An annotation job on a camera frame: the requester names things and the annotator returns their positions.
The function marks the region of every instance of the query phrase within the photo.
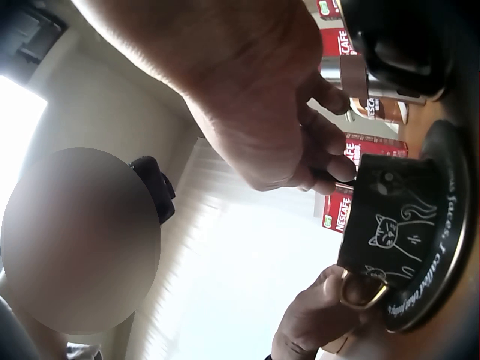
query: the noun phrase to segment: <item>bright window light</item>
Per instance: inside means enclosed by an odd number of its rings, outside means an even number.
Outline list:
[[[0,219],[46,106],[47,102],[38,95],[0,76]]]

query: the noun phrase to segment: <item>white line drawing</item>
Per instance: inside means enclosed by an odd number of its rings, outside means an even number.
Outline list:
[[[413,277],[414,271],[411,267],[408,266],[402,266],[402,272],[403,274],[396,273],[393,271],[384,271],[382,269],[370,266],[370,265],[365,265],[365,268],[367,271],[365,271],[365,275],[371,276],[371,277],[376,277],[382,281],[386,281],[387,275],[395,275],[395,276],[401,276],[406,279],[411,279]]]
[[[396,241],[398,237],[398,227],[409,224],[426,224],[434,226],[435,224],[433,222],[426,220],[414,220],[397,223],[396,220],[380,214],[375,215],[375,219],[377,220],[378,226],[375,235],[368,241],[369,245],[377,246],[382,249],[391,249],[395,247],[403,252],[406,256],[421,263],[420,258],[410,254],[397,245]]]
[[[385,196],[399,196],[404,195],[407,192],[412,196],[419,204],[406,204],[401,210],[400,214],[402,219],[410,220],[412,213],[416,214],[421,219],[431,219],[437,215],[437,207],[427,204],[420,197],[414,193],[411,189],[405,185],[405,181],[402,177],[394,171],[387,173],[378,173],[378,180],[373,187],[380,194]]]
[[[410,242],[414,245],[417,245],[419,242],[421,242],[418,235],[409,236],[407,239],[410,240]]]

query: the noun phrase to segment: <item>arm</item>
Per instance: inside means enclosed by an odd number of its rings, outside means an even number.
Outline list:
[[[318,74],[322,41],[301,0],[73,0],[93,27],[187,102],[213,148],[258,190],[331,192],[355,168],[343,133],[306,102],[341,114],[348,97]]]

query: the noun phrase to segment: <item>cat drawing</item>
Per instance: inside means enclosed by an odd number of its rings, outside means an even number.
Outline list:
[[[398,223],[397,221],[377,214],[377,230],[375,235],[368,241],[371,246],[377,246],[382,249],[397,248],[406,256],[421,262],[421,259],[413,254],[411,250],[415,250],[415,245],[421,242],[421,239],[416,235],[415,229],[418,226],[434,226],[434,223],[427,220],[413,220]]]
[[[405,200],[408,199],[408,203],[400,210],[402,219],[410,220],[412,215],[420,219],[431,219],[437,215],[437,207],[427,204],[413,191],[412,180],[415,178],[411,178],[410,183],[406,183],[394,171],[376,171],[374,176],[377,181],[372,185],[373,190],[384,196],[401,196]]]
[[[383,271],[382,269],[370,266],[370,265],[365,265],[365,275],[375,277],[383,282],[386,281],[387,275],[395,275],[395,276],[401,276],[407,279],[411,279],[413,277],[413,272],[414,270],[411,267],[408,266],[402,266],[402,273],[396,273],[392,271]]]

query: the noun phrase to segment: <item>red box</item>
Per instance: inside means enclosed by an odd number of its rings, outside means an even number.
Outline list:
[[[324,45],[323,56],[357,55],[343,27],[321,29],[320,35]]]
[[[347,146],[344,154],[355,163],[357,169],[363,154],[408,156],[407,144],[402,141],[350,132],[345,135]],[[337,184],[334,193],[329,196],[316,194],[313,216],[322,220],[324,228],[343,233],[352,195],[353,188],[343,184]]]

